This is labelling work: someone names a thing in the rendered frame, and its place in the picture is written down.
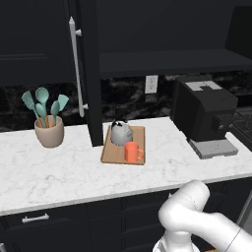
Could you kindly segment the teal flat spatula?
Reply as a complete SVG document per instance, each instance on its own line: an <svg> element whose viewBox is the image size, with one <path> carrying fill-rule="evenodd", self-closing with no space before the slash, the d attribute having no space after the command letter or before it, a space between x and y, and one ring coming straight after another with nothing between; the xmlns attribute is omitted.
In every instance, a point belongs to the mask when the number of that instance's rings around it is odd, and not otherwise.
<svg viewBox="0 0 252 252"><path fill-rule="evenodd" d="M69 98L65 96L64 94L60 94L58 96L58 102L59 102L59 110L62 111L67 104Z"/></svg>

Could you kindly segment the beige utensil pot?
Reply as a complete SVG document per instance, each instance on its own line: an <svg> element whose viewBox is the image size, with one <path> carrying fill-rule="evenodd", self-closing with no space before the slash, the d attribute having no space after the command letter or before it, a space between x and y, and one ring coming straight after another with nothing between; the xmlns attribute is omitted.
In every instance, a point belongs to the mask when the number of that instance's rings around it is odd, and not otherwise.
<svg viewBox="0 0 252 252"><path fill-rule="evenodd" d="M34 131L37 139L45 148L56 148L64 140L64 123L61 117L56 117L56 125L52 126L53 116L48 116L49 128L42 128L39 119L34 122Z"/></svg>

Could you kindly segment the black coffee machine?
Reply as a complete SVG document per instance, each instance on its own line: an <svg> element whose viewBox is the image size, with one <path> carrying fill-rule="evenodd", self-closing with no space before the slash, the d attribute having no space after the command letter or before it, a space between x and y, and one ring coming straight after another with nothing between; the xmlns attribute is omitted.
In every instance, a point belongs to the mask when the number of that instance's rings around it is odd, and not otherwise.
<svg viewBox="0 0 252 252"><path fill-rule="evenodd" d="M211 77L177 78L170 118L200 159L235 156L225 137L233 127L238 98Z"/></svg>

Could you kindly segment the teal round spoon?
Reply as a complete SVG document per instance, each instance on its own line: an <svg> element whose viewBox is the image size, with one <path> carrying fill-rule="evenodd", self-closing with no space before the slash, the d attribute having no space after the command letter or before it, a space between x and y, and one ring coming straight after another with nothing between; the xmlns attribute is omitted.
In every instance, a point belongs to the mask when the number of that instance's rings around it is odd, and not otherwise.
<svg viewBox="0 0 252 252"><path fill-rule="evenodd" d="M45 109L45 124L46 124L45 127L48 128L49 123L48 123L47 112L46 112L46 103L49 98L49 92L46 88L38 88L35 91L35 97L38 100L38 103L40 103Z"/></svg>

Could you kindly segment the black open cabinet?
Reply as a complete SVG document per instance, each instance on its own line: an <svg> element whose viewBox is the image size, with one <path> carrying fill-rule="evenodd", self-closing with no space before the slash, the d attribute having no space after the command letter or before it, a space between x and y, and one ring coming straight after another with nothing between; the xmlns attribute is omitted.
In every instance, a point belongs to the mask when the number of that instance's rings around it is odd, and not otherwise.
<svg viewBox="0 0 252 252"><path fill-rule="evenodd" d="M252 69L252 0L96 0L104 78Z"/></svg>

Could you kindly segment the teal slotted spatula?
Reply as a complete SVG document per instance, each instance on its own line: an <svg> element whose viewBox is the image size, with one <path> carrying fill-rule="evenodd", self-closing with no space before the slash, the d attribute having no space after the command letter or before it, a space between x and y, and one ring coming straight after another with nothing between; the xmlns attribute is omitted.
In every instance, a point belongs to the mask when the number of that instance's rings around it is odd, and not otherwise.
<svg viewBox="0 0 252 252"><path fill-rule="evenodd" d="M35 110L35 104L34 104L31 92L27 91L27 92L23 93L22 100L23 100L24 104L26 105L26 107L29 110L32 110L34 112L35 117L38 120L38 125L40 127L42 127L42 122L41 122L41 120L40 120L40 118L39 118L39 116L38 116L38 114L37 114L37 112Z"/></svg>

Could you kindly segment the black drawer front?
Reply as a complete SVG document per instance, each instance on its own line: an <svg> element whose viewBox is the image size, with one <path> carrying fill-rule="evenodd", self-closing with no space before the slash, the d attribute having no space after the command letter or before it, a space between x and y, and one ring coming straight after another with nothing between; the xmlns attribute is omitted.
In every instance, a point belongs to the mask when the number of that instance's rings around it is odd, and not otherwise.
<svg viewBox="0 0 252 252"><path fill-rule="evenodd" d="M0 233L25 227L41 227L55 223L80 222L88 219L86 204L63 206L0 217Z"/></svg>

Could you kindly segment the teal small spoon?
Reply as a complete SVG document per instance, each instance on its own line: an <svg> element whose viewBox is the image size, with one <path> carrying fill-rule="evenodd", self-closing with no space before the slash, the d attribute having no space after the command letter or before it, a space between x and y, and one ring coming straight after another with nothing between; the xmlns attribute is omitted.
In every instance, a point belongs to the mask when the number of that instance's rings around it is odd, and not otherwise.
<svg viewBox="0 0 252 252"><path fill-rule="evenodd" d="M56 125L56 116L59 112L60 104L58 100L55 100L51 105L51 115L53 116L53 125Z"/></svg>

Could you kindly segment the black open cabinet door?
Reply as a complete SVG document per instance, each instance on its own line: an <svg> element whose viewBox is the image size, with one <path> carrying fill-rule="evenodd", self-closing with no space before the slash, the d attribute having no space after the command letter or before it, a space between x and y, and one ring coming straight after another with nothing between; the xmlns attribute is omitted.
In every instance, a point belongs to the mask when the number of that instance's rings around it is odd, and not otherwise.
<svg viewBox="0 0 252 252"><path fill-rule="evenodd" d="M79 37L82 88L88 105L86 120L93 147L103 145L102 105L99 75L99 54L95 0L68 0L70 15L75 21Z"/></svg>

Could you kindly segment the white wall socket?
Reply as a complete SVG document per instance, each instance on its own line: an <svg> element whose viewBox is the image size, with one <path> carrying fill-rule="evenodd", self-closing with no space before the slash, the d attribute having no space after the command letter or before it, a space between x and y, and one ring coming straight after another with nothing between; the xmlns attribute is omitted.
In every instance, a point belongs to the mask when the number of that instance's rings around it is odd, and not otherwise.
<svg viewBox="0 0 252 252"><path fill-rule="evenodd" d="M146 94L155 94L158 90L158 75L146 77Z"/></svg>

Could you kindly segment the black closed cabinet door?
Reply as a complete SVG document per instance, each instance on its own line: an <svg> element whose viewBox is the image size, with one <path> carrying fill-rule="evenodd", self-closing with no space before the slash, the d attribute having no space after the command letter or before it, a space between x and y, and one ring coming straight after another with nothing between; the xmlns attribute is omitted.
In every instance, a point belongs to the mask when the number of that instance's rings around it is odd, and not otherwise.
<svg viewBox="0 0 252 252"><path fill-rule="evenodd" d="M0 86L73 81L68 0L0 0Z"/></svg>

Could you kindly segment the wooden tray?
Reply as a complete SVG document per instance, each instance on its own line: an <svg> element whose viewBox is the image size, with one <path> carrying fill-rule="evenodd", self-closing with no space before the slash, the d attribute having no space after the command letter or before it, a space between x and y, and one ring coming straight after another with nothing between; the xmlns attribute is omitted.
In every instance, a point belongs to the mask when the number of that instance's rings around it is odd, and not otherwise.
<svg viewBox="0 0 252 252"><path fill-rule="evenodd" d="M144 126L132 126L131 129L133 131L133 141L139 145L141 150L145 151L146 128ZM128 161L124 159L124 148L112 144L110 135L111 127L108 127L100 161L102 163L128 164Z"/></svg>

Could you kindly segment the black lower cupboard run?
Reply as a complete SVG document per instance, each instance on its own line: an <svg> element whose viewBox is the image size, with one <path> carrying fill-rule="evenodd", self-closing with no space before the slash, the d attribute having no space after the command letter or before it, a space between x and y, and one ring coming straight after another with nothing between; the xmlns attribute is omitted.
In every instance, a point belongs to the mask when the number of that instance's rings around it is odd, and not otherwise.
<svg viewBox="0 0 252 252"><path fill-rule="evenodd" d="M173 189L84 203L88 219L0 233L7 252L152 252L158 209Z"/></svg>

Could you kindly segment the orange mug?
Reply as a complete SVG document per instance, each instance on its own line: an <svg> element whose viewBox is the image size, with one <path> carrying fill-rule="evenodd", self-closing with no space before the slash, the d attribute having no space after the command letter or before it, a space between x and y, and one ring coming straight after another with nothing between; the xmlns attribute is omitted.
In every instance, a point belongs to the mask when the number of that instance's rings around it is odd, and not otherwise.
<svg viewBox="0 0 252 252"><path fill-rule="evenodd" d="M124 158L128 162L137 162L144 158L144 151L136 142L127 142L124 146Z"/></svg>

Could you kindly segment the teal short spoon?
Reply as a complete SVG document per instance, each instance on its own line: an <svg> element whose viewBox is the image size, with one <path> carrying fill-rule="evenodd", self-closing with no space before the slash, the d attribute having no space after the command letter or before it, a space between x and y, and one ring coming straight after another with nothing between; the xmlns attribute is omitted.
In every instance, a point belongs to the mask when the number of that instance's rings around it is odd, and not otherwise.
<svg viewBox="0 0 252 252"><path fill-rule="evenodd" d="M43 126L46 126L46 124L45 124L45 109L43 108L43 106L40 103L37 103L35 105L35 109L36 109L36 112L38 113L38 115L41 118Z"/></svg>

